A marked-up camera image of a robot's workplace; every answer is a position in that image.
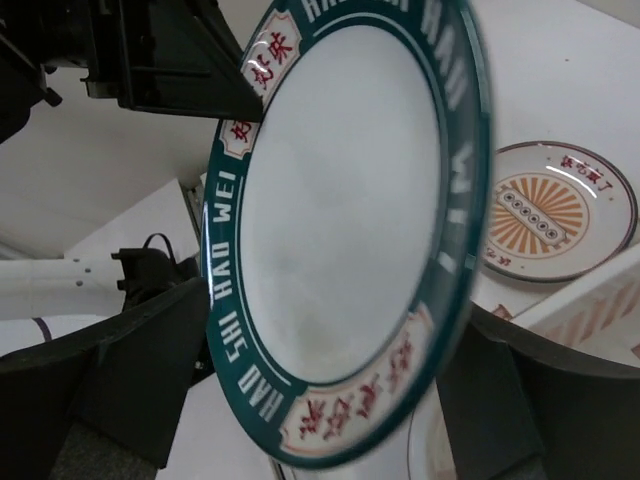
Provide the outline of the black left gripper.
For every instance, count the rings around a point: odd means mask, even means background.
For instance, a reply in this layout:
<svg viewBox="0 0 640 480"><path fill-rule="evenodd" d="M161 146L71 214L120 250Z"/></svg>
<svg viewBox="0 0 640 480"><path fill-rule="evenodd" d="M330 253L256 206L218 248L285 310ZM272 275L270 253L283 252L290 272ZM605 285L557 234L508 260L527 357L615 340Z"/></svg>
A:
<svg viewBox="0 0 640 480"><path fill-rule="evenodd" d="M3 1L1 140L61 96L46 76L82 68L87 95L153 114L259 121L242 49L215 1Z"/></svg>

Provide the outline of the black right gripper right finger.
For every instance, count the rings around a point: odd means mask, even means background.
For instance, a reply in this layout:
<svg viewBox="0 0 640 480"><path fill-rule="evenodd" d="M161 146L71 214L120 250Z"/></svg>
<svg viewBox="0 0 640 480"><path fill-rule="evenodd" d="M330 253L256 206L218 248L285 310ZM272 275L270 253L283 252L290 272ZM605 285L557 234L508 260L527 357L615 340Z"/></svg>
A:
<svg viewBox="0 0 640 480"><path fill-rule="evenodd" d="M460 479L636 479L639 370L474 319L438 376Z"/></svg>

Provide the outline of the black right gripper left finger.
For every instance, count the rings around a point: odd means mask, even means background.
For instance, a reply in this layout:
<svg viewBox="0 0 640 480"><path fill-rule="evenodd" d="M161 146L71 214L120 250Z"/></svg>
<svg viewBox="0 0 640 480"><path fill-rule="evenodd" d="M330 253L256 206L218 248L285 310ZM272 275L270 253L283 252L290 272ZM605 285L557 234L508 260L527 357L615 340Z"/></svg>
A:
<svg viewBox="0 0 640 480"><path fill-rule="evenodd" d="M1 358L4 479L153 479L168 461L205 336L191 279Z"/></svg>

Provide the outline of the red character white plate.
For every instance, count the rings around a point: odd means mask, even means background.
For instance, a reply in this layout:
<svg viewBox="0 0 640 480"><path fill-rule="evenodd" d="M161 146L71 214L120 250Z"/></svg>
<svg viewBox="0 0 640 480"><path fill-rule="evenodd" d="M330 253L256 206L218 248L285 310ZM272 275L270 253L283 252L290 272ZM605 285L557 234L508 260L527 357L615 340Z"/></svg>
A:
<svg viewBox="0 0 640 480"><path fill-rule="evenodd" d="M436 393L414 411L409 425L407 466L411 480L456 480L449 437Z"/></svg>

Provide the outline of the orange sunburst plate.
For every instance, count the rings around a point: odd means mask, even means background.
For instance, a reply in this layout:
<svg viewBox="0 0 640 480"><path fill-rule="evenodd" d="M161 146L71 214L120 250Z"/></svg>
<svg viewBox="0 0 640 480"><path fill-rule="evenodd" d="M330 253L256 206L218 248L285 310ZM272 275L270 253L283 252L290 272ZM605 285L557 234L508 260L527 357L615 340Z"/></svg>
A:
<svg viewBox="0 0 640 480"><path fill-rule="evenodd" d="M574 280L626 249L635 192L609 160L584 147L530 141L494 157L485 265L532 283Z"/></svg>

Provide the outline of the green rimmed white plate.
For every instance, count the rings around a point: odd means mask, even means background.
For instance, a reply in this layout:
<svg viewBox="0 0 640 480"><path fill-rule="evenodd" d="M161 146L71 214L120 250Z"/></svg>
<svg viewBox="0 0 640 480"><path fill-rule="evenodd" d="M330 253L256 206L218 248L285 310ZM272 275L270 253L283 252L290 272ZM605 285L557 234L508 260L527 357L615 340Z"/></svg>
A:
<svg viewBox="0 0 640 480"><path fill-rule="evenodd" d="M206 175L206 336L276 461L358 459L428 392L465 327L492 189L487 56L467 1L275 1Z"/></svg>

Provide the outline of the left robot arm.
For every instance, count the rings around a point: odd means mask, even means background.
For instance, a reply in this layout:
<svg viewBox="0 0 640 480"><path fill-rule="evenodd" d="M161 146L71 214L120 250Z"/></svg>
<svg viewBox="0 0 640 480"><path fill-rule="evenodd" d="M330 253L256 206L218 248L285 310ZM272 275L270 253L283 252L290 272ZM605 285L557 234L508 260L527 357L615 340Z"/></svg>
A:
<svg viewBox="0 0 640 480"><path fill-rule="evenodd" d="M258 120L215 1L1 5L1 315L78 312L109 256L66 252L164 186L199 181L214 123Z"/></svg>

